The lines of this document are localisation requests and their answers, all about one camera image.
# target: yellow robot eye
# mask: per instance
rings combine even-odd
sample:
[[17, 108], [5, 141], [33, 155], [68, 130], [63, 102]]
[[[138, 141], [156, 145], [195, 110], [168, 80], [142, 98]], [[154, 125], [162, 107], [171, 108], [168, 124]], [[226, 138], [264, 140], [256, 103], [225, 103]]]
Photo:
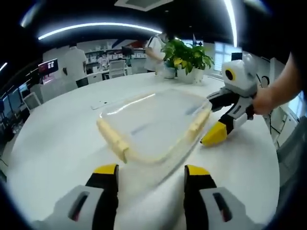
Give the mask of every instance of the yellow robot eye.
[[226, 77], [227, 77], [229, 80], [231, 80], [231, 81], [236, 80], [236, 75], [235, 75], [235, 73], [232, 71], [232, 69], [226, 69], [225, 74], [226, 74]]

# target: white robot head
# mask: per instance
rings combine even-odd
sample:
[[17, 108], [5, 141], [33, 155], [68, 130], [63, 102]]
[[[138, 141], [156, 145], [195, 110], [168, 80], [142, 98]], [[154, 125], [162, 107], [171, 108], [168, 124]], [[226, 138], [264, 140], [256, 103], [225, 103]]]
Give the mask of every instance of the white robot head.
[[222, 65], [225, 87], [242, 97], [249, 97], [257, 92], [257, 66], [248, 54], [243, 60], [226, 62]]

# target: white round table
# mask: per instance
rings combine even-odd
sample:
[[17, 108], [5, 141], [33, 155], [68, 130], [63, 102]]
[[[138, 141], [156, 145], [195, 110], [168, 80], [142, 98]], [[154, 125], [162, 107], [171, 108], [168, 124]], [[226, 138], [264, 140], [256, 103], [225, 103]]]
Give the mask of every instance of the white round table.
[[[31, 113], [13, 147], [7, 173], [13, 201], [29, 221], [43, 220], [55, 202], [85, 184], [96, 167], [109, 163], [124, 167], [115, 154], [103, 154], [106, 142], [95, 123], [100, 110], [93, 110], [97, 105], [169, 88], [207, 96], [223, 85], [210, 77], [204, 86], [184, 85], [146, 73], [105, 80], [48, 101]], [[213, 125], [226, 111], [212, 113], [209, 123]], [[266, 224], [272, 219], [279, 196], [279, 165], [269, 129], [262, 116], [255, 116], [218, 146], [197, 144], [165, 182], [118, 213], [115, 228], [185, 229], [186, 164], [206, 168], [217, 186], [227, 188], [246, 206], [254, 222]]]

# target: transparent plastic lid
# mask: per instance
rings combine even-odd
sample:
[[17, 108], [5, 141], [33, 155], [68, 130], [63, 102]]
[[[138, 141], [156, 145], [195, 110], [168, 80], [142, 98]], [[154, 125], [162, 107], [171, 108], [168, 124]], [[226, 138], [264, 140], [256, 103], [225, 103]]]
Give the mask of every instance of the transparent plastic lid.
[[170, 89], [107, 105], [97, 125], [124, 162], [156, 164], [171, 154], [184, 157], [210, 110], [206, 98]]

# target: green plant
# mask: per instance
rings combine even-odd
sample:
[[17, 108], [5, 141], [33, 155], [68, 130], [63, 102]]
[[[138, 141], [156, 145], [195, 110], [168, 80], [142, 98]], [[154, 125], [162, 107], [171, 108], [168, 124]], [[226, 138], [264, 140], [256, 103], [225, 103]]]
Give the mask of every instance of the green plant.
[[206, 66], [211, 68], [212, 64], [214, 65], [213, 59], [205, 54], [205, 47], [188, 47], [180, 40], [169, 41], [162, 52], [165, 52], [164, 61], [168, 67], [177, 68], [181, 64], [186, 74], [190, 73], [193, 67], [205, 70]]

